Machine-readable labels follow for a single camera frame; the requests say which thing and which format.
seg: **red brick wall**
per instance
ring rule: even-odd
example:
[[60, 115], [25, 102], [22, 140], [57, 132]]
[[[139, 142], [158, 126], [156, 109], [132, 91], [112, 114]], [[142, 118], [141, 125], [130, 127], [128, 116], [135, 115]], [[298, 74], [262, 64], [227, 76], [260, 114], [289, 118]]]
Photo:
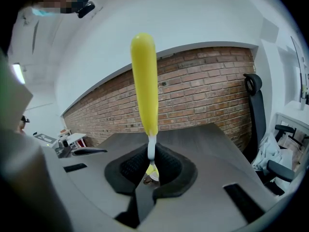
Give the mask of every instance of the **red brick wall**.
[[[249, 49], [210, 47], [158, 61], [159, 130], [216, 123], [243, 150], [251, 122], [243, 73], [255, 72]], [[97, 146], [115, 132], [143, 131], [132, 70], [104, 83], [64, 114], [72, 133]]]

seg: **chair backrest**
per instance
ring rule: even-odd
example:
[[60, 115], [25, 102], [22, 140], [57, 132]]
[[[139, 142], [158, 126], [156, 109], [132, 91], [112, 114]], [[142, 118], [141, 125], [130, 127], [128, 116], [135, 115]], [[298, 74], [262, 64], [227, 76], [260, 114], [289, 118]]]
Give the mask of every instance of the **chair backrest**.
[[244, 74], [245, 86], [248, 92], [249, 108], [252, 122], [252, 135], [248, 146], [243, 151], [247, 160], [251, 163], [256, 157], [262, 138], [266, 132], [266, 119], [263, 95], [261, 92], [262, 80], [256, 74]]

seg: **yellow handle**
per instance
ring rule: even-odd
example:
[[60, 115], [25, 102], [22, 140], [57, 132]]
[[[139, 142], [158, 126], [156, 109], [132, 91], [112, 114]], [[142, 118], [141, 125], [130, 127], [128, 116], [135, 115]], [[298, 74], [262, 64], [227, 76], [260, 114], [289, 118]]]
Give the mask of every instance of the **yellow handle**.
[[155, 43], [147, 33], [131, 42], [133, 77], [141, 122], [148, 136], [158, 134], [158, 74]]

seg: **ceiling light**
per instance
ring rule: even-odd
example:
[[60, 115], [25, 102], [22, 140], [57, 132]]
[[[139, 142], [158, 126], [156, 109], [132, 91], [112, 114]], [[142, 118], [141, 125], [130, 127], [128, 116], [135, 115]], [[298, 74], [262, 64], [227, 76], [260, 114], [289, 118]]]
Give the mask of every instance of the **ceiling light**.
[[20, 83], [25, 84], [25, 80], [24, 80], [23, 74], [21, 72], [20, 64], [13, 64], [13, 69], [14, 69], [15, 75], [16, 75], [17, 79], [20, 81]]

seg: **black office chair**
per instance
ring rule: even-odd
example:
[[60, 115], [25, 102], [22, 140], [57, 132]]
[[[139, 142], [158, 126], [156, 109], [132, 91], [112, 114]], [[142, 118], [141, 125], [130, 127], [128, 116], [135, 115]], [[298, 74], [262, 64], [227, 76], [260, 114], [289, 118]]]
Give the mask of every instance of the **black office chair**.
[[[244, 74], [244, 76], [246, 77], [245, 86], [249, 98], [249, 108], [252, 122], [252, 135], [249, 144], [243, 151], [243, 154], [247, 158], [247, 160], [250, 163], [252, 163], [257, 155], [260, 143], [266, 132], [266, 119], [265, 119], [263, 95], [260, 90], [262, 87], [261, 78], [256, 74]], [[292, 127], [282, 125], [276, 125], [275, 129], [279, 131], [276, 136], [277, 142], [286, 132], [290, 133], [294, 132], [294, 129]], [[270, 180], [272, 180], [275, 177], [279, 177], [280, 179], [283, 179], [288, 182], [291, 182], [294, 179], [295, 174], [292, 170], [272, 160], [268, 161], [267, 170], [269, 171], [268, 175], [264, 175], [262, 171], [256, 172], [264, 184], [269, 183]]]

